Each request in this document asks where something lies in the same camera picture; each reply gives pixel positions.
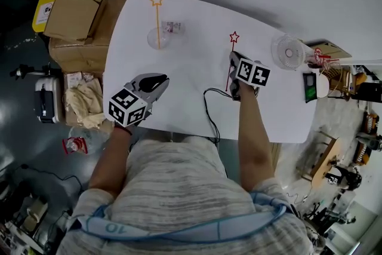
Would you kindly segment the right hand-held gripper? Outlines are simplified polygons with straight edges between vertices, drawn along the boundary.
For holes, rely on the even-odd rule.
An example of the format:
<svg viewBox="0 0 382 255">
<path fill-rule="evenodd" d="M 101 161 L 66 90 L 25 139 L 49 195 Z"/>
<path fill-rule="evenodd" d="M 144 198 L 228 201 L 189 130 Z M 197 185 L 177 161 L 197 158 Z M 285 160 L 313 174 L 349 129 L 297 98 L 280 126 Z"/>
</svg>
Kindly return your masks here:
<svg viewBox="0 0 382 255">
<path fill-rule="evenodd" d="M 253 88 L 255 96 L 258 96 L 260 88 L 267 85 L 270 69 L 259 62 L 250 60 L 239 52 L 231 52 L 230 56 L 231 79 L 230 94 L 233 100 L 240 100 L 239 82 L 249 85 Z"/>
</svg>

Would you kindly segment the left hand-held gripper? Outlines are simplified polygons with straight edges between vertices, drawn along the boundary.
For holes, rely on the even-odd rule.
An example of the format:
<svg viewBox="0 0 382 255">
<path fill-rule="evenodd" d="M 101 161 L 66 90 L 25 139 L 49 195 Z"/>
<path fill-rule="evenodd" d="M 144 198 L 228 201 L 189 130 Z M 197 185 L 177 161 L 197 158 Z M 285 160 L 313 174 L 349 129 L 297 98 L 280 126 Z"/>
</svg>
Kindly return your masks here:
<svg viewBox="0 0 382 255">
<path fill-rule="evenodd" d="M 162 73 L 144 73 L 126 83 L 108 101 L 108 118 L 121 126 L 145 119 L 153 102 L 167 89 L 170 79 Z"/>
</svg>

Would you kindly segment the red star wand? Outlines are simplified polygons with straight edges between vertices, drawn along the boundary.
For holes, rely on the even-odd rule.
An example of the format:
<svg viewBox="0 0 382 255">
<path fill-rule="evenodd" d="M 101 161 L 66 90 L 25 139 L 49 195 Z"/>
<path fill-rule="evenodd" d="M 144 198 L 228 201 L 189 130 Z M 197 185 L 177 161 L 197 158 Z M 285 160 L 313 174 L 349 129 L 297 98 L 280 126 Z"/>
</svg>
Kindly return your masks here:
<svg viewBox="0 0 382 255">
<path fill-rule="evenodd" d="M 236 33 L 236 31 L 234 31 L 232 34 L 230 34 L 230 43 L 232 45 L 231 51 L 235 50 L 235 44 L 238 42 L 239 37 L 240 36 Z M 229 65 L 229 70 L 228 70 L 228 73 L 227 73 L 226 91 L 228 91 L 230 72 L 231 72 L 231 65 Z"/>
</svg>

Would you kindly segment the clear plastic cup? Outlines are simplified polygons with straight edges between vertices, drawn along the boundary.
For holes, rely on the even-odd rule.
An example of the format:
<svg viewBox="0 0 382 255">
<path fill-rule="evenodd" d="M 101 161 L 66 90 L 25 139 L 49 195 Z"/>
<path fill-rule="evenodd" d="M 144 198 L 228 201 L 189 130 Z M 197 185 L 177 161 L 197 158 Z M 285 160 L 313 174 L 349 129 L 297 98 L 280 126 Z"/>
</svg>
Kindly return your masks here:
<svg viewBox="0 0 382 255">
<path fill-rule="evenodd" d="M 170 39 L 170 33 L 162 27 L 152 29 L 147 35 L 147 43 L 155 50 L 164 50 Z"/>
</svg>

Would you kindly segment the orange star wand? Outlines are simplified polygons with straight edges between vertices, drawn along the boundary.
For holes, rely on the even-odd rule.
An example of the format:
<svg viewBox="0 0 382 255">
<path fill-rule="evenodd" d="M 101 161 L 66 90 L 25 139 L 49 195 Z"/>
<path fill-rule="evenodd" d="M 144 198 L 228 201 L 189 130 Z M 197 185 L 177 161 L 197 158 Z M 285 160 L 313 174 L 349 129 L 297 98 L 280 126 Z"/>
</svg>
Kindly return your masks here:
<svg viewBox="0 0 382 255">
<path fill-rule="evenodd" d="M 163 0 L 150 0 L 152 3 L 152 7 L 155 7 L 156 13 L 156 32 L 157 32 L 157 46 L 158 49 L 161 49 L 161 36 L 159 31 L 159 7 L 162 5 Z"/>
</svg>

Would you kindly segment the person's left forearm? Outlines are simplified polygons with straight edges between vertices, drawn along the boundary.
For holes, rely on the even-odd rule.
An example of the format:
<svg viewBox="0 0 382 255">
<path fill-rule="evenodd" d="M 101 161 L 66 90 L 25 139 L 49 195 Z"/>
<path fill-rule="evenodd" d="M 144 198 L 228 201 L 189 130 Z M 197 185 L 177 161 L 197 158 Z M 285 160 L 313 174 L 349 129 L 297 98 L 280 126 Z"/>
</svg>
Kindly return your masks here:
<svg viewBox="0 0 382 255">
<path fill-rule="evenodd" d="M 91 175 L 89 188 L 103 190 L 114 198 L 120 193 L 127 173 L 127 159 L 132 136 L 113 129 Z"/>
</svg>

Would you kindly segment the dark drink cup red straw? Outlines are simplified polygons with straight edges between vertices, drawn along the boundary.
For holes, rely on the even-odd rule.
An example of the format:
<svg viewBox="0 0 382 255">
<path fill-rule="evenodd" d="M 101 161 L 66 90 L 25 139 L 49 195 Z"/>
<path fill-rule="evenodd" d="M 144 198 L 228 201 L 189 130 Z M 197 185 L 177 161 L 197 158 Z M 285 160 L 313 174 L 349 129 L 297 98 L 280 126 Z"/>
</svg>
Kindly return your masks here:
<svg viewBox="0 0 382 255">
<path fill-rule="evenodd" d="M 328 55 L 318 55 L 318 63 L 321 65 L 322 69 L 329 69 L 331 64 L 331 56 Z"/>
</svg>

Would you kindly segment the small white desk fan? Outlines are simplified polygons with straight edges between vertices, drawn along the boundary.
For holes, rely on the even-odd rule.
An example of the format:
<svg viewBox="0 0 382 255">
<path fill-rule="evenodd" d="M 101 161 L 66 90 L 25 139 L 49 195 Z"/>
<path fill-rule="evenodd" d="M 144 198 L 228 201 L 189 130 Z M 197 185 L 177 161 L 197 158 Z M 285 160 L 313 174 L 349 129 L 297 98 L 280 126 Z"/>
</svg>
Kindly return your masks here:
<svg viewBox="0 0 382 255">
<path fill-rule="evenodd" d="M 275 65 L 284 70 L 297 70 L 305 61 L 303 43 L 289 35 L 272 41 L 271 55 Z"/>
</svg>

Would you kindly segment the beige cloth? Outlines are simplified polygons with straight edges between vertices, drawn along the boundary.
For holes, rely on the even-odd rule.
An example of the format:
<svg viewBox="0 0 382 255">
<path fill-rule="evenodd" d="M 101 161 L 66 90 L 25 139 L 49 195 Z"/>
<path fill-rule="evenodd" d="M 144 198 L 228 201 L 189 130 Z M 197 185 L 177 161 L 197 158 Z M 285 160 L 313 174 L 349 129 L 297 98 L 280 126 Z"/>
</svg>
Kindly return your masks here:
<svg viewBox="0 0 382 255">
<path fill-rule="evenodd" d="M 65 99 L 75 114 L 77 124 L 87 129 L 100 128 L 105 116 L 101 85 L 97 78 L 80 80 L 76 87 L 66 90 Z"/>
</svg>

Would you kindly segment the black device green screen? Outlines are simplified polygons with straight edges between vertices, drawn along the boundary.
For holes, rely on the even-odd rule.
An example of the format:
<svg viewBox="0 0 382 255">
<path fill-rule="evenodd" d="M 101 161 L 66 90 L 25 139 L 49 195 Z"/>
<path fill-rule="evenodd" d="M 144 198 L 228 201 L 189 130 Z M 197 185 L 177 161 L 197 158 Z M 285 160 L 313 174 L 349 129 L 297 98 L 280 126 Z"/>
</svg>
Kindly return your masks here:
<svg viewBox="0 0 382 255">
<path fill-rule="evenodd" d="M 313 72 L 303 73 L 305 102 L 309 103 L 317 99 L 316 74 Z"/>
</svg>

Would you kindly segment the long cardboard box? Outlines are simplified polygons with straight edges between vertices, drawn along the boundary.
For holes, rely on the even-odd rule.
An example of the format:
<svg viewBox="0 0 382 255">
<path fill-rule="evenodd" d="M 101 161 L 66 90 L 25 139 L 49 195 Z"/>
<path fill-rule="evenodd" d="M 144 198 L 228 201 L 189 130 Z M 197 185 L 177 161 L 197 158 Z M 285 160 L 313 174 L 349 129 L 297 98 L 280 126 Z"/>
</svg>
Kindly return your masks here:
<svg viewBox="0 0 382 255">
<path fill-rule="evenodd" d="M 95 76 L 92 73 L 88 73 L 88 72 L 75 72 L 75 73 L 66 73 L 66 74 L 64 74 L 63 101 L 64 101 L 64 108 L 65 108 L 66 124 L 68 126 L 85 128 L 85 127 L 83 127 L 83 126 L 81 126 L 81 125 L 76 123 L 76 121 L 75 121 L 75 114 L 70 109 L 70 107 L 68 107 L 68 105 L 66 104 L 66 99 L 65 99 L 65 92 L 66 92 L 66 90 L 68 88 L 76 87 L 78 85 L 78 83 L 80 82 L 80 80 L 82 80 L 82 79 L 84 79 L 86 81 L 90 81 L 93 78 L 97 78 L 99 80 L 99 78 L 97 76 Z M 107 120 L 106 117 L 105 117 L 105 120 L 101 124 L 100 128 L 93 128 L 93 129 L 89 129 L 89 130 L 100 130 L 100 131 L 104 131 L 105 133 L 109 134 L 113 130 L 113 123 L 111 121 Z"/>
</svg>

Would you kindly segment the thin cardboard box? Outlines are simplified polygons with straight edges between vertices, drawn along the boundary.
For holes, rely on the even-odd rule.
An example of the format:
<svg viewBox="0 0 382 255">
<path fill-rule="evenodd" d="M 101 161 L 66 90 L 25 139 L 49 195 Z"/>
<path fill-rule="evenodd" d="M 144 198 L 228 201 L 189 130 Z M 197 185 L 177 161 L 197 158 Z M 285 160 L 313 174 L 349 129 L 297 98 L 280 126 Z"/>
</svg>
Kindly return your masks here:
<svg viewBox="0 0 382 255">
<path fill-rule="evenodd" d="M 324 39 L 309 41 L 306 43 L 306 45 L 315 50 L 317 53 L 325 56 L 330 56 L 332 59 L 349 59 L 352 57 L 351 54 L 344 51 L 339 46 Z"/>
</svg>

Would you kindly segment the wooden slatted bench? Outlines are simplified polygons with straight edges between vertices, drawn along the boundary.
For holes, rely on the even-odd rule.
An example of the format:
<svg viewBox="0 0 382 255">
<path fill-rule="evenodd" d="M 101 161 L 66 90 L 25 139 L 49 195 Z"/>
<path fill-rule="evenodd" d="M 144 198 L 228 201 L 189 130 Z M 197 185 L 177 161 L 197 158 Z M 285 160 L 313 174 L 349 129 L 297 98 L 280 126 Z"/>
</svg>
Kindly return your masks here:
<svg viewBox="0 0 382 255">
<path fill-rule="evenodd" d="M 281 143 L 271 143 L 272 166 L 274 171 L 276 171 L 276 167 L 278 165 L 281 147 Z"/>
</svg>

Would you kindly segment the person's grey striped shirt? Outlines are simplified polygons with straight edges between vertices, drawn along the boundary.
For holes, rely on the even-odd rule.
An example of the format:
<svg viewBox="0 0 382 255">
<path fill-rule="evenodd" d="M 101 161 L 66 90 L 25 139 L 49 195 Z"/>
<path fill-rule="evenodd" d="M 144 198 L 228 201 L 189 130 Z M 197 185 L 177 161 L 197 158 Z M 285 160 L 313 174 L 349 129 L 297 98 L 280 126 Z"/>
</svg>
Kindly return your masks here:
<svg viewBox="0 0 382 255">
<path fill-rule="evenodd" d="M 74 216 L 106 206 L 106 217 L 154 233 L 176 231 L 220 217 L 268 212 L 226 176 L 216 147 L 201 137 L 180 143 L 142 140 L 127 159 L 127 178 L 118 196 L 89 189 Z M 310 255 L 306 227 L 292 213 L 245 239 L 216 244 L 113 242 L 68 231 L 57 255 Z"/>
</svg>

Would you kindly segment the black tripod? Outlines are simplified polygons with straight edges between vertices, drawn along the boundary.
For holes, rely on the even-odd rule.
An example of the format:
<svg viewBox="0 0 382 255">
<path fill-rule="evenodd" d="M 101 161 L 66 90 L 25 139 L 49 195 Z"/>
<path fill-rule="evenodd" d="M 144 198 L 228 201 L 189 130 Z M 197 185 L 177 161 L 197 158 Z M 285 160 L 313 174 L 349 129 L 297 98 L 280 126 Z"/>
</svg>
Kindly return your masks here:
<svg viewBox="0 0 382 255">
<path fill-rule="evenodd" d="M 44 65 L 40 70 L 37 70 L 34 67 L 28 66 L 26 64 L 21 64 L 18 68 L 9 73 L 9 76 L 15 77 L 15 79 L 24 79 L 26 75 L 60 76 L 61 70 L 52 68 L 50 64 Z"/>
</svg>

